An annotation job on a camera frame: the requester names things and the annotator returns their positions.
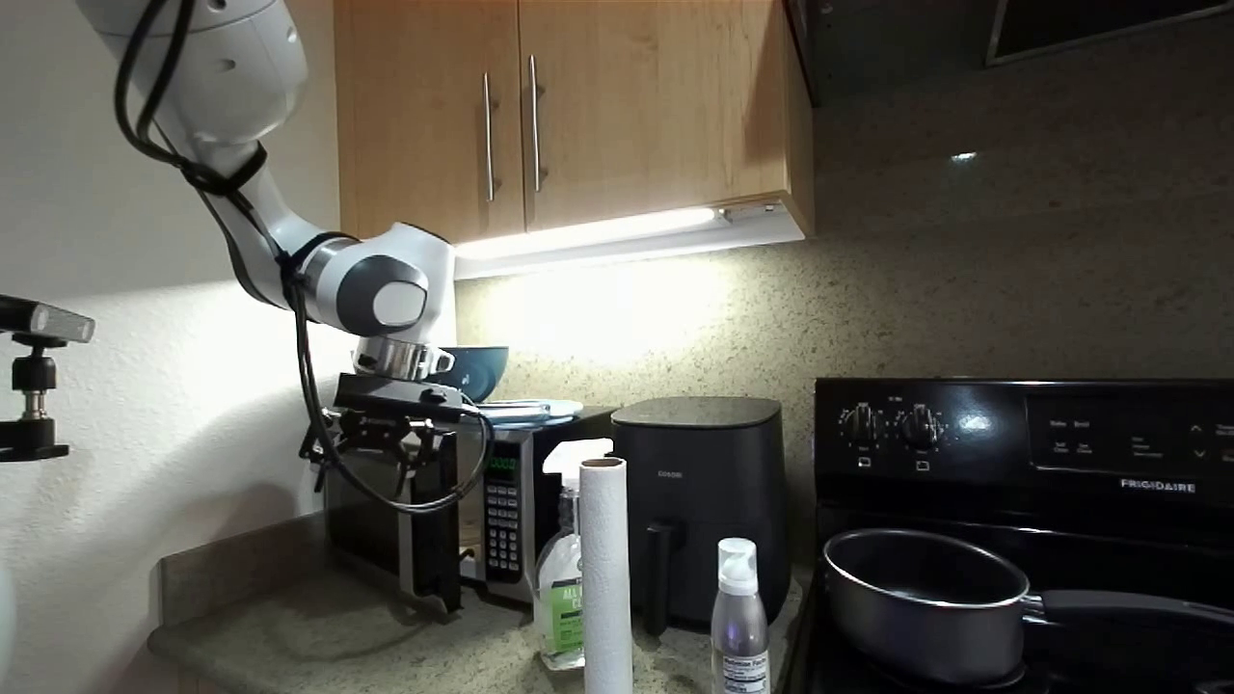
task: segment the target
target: cabinet handle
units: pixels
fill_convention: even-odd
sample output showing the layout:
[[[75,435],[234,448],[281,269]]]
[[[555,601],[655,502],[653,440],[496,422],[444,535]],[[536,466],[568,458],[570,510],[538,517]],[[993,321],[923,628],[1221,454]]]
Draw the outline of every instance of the cabinet handle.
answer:
[[[493,163],[493,111],[496,111],[496,100],[493,100],[493,75],[487,73],[477,82],[480,88],[480,100],[487,100],[487,197],[496,201],[496,163]]]
[[[543,95],[543,86],[538,86],[538,60],[536,53],[528,56],[528,69],[533,69],[533,86],[528,86],[528,111],[533,111],[533,179],[536,179],[536,194],[543,188],[543,133],[538,133],[538,95]]]

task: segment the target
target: pan handle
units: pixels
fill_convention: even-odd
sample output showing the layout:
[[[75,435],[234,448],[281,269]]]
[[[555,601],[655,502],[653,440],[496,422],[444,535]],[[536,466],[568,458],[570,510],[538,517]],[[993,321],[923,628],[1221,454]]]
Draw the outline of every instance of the pan handle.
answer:
[[[1065,611],[1164,611],[1234,628],[1234,607],[1124,591],[1045,591],[1031,593],[1020,606],[1031,625],[1050,625],[1050,616]]]

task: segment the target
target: countertop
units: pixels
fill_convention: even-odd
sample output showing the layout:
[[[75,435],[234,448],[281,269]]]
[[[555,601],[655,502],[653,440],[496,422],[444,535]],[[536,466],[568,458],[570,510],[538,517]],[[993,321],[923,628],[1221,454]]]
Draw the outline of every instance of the countertop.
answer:
[[[798,601],[803,577],[770,625],[770,674],[781,674]],[[528,607],[468,591],[450,620],[426,620],[347,565],[318,565],[273,593],[164,625],[150,634],[150,651],[223,688],[257,694],[581,688],[581,670],[538,666]],[[637,634],[637,688],[710,688],[705,633]]]

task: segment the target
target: kitchen cabinet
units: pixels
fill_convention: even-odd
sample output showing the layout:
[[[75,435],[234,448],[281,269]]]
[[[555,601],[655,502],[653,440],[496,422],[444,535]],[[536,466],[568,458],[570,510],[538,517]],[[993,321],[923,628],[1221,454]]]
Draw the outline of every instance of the kitchen cabinet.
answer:
[[[777,0],[335,0],[343,226],[516,236],[682,203],[812,226]]]

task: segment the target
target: range hood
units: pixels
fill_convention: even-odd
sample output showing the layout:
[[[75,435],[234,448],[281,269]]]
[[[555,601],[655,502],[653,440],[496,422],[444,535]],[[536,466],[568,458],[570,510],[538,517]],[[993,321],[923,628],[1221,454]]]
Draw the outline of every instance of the range hood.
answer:
[[[1234,10],[1234,0],[788,0],[818,109],[1094,37]]]

